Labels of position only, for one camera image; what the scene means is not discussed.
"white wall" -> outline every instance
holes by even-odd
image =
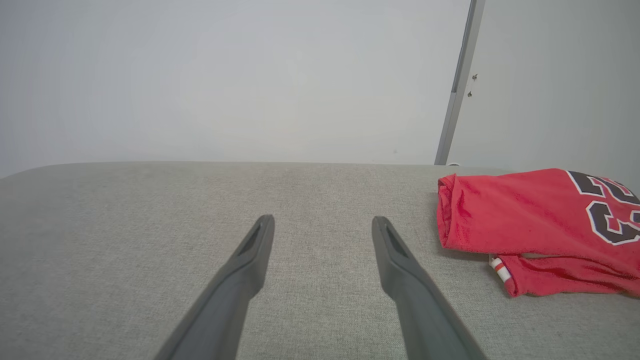
[[[0,177],[84,161],[431,163],[468,0],[0,4]]]
[[[449,162],[640,192],[640,1],[486,0]]]

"gray tablecloth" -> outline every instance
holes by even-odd
[[[490,359],[631,359],[640,302],[511,299],[443,250],[434,166],[90,163],[0,179],[0,358],[150,359],[256,218],[275,239],[238,359],[406,357],[371,219],[385,215]]]

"number 3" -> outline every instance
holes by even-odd
[[[596,181],[599,181],[607,187],[609,193],[618,202],[640,205],[640,200],[624,185],[616,181],[586,175],[581,172],[567,171],[567,173],[580,194],[606,198],[602,185],[596,183]],[[640,240],[640,227],[633,224],[640,223],[640,209],[632,210],[629,216],[630,222],[626,222],[615,218],[606,202],[594,200],[587,206],[587,214],[589,215],[593,232],[611,245],[622,245]],[[609,219],[617,221],[618,230],[609,227]]]

